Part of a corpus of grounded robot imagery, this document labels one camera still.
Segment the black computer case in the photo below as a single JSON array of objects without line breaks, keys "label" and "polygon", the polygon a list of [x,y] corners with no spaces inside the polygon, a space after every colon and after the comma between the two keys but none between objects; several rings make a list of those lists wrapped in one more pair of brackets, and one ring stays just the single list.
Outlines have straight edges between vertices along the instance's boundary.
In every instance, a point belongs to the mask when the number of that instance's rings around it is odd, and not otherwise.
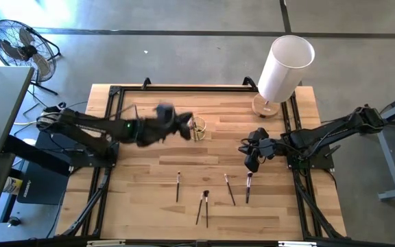
[{"label": "black computer case", "polygon": [[[73,148],[75,142],[61,134],[53,134],[51,138],[63,148]],[[40,133],[36,147],[51,149],[51,155],[70,163],[71,159],[60,151],[60,148],[50,140],[48,134]],[[24,162],[23,184],[17,196],[17,202],[24,204],[57,205],[62,193],[67,188],[68,177],[41,167],[38,164]]]}]

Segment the silver metal bracket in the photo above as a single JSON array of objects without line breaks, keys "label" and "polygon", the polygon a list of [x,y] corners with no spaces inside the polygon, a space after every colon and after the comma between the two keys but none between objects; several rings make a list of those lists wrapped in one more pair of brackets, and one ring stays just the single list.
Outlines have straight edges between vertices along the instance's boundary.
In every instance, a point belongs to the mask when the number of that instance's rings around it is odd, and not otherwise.
[{"label": "silver metal bracket", "polygon": [[101,239],[88,241],[86,247],[124,247],[126,242],[123,239]]},{"label": "silver metal bracket", "polygon": [[317,243],[304,241],[279,241],[278,247],[317,247]]}]

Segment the yellow labelled box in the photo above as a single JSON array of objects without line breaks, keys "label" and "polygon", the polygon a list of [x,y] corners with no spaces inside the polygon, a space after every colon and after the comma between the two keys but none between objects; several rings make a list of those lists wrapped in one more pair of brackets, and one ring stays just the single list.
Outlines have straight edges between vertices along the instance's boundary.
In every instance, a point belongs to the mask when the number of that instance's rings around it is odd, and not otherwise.
[{"label": "yellow labelled box", "polygon": [[18,195],[21,189],[23,181],[18,178],[13,178],[8,176],[3,187],[3,193],[8,193],[12,195]]}]

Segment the white shade wooden base lamp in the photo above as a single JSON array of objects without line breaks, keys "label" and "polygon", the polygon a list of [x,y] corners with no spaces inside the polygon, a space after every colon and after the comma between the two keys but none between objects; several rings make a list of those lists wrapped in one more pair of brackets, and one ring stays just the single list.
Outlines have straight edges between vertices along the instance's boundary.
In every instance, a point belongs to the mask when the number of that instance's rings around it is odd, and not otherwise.
[{"label": "white shade wooden base lamp", "polygon": [[294,93],[315,59],[313,45],[306,39],[286,35],[271,45],[252,100],[255,115],[273,117]]}]

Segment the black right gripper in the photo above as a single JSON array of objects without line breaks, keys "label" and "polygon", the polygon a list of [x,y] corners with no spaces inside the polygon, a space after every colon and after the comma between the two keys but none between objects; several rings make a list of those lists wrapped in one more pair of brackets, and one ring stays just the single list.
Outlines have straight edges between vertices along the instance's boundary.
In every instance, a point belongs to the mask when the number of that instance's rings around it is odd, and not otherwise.
[{"label": "black right gripper", "polygon": [[245,166],[250,172],[258,172],[261,162],[260,158],[273,159],[275,156],[283,156],[283,143],[279,140],[269,138],[264,128],[257,128],[247,138],[241,140],[238,148],[245,157]]}]

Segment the black aluminium table frame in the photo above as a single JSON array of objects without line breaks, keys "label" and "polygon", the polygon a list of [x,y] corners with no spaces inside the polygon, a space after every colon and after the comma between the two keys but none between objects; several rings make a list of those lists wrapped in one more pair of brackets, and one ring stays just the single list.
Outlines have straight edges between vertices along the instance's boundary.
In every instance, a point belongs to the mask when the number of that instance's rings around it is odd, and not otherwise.
[{"label": "black aluminium table frame", "polygon": [[[309,194],[340,234],[346,232],[331,177],[322,170],[295,172],[284,157],[264,161],[253,175],[246,204],[247,169],[239,142],[262,127],[272,138],[319,125],[313,89],[299,86],[275,117],[261,119],[251,107],[251,86],[95,84],[87,113],[131,118],[152,116],[169,102],[178,112],[191,111],[206,122],[200,141],[168,137],[164,143],[138,148],[122,145],[111,169],[82,168],[69,179],[57,234],[66,234],[99,185],[104,194],[80,229],[88,241],[123,239],[126,246],[211,247],[276,246],[279,241],[309,242],[326,230],[313,214],[295,181]],[[181,172],[179,200],[176,177]],[[232,189],[233,205],[224,179]],[[208,228],[205,199],[195,225],[200,195],[209,190]]]}]

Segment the black support beam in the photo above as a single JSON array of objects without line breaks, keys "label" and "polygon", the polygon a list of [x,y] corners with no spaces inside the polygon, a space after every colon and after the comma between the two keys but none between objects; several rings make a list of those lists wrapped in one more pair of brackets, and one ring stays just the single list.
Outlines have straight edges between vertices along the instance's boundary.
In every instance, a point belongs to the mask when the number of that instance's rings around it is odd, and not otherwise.
[{"label": "black support beam", "polygon": [[15,154],[29,162],[36,163],[42,168],[48,169],[57,174],[68,176],[70,174],[70,164],[55,157],[43,150],[40,150],[26,142],[9,135],[3,145],[2,151]]}]

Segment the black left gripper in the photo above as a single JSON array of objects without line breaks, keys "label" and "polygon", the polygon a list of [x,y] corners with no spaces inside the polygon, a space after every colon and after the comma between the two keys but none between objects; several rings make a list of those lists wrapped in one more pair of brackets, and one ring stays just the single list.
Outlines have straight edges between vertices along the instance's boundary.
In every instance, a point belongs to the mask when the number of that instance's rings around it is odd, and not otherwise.
[{"label": "black left gripper", "polygon": [[177,114],[171,104],[159,104],[155,111],[155,118],[144,118],[140,122],[139,146],[164,141],[167,135],[177,133],[178,122],[184,123],[179,127],[180,136],[185,140],[191,139],[191,129],[187,123],[193,116],[192,112],[180,113],[177,122]]}]

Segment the black floor fan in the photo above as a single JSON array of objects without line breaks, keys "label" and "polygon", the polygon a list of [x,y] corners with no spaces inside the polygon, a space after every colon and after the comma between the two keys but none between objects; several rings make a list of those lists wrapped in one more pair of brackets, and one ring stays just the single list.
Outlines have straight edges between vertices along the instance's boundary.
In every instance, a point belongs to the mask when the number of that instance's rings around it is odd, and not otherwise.
[{"label": "black floor fan", "polygon": [[32,27],[20,21],[0,20],[0,61],[5,66],[33,68],[31,84],[52,95],[58,93],[42,83],[53,77],[61,55],[56,44]]}]

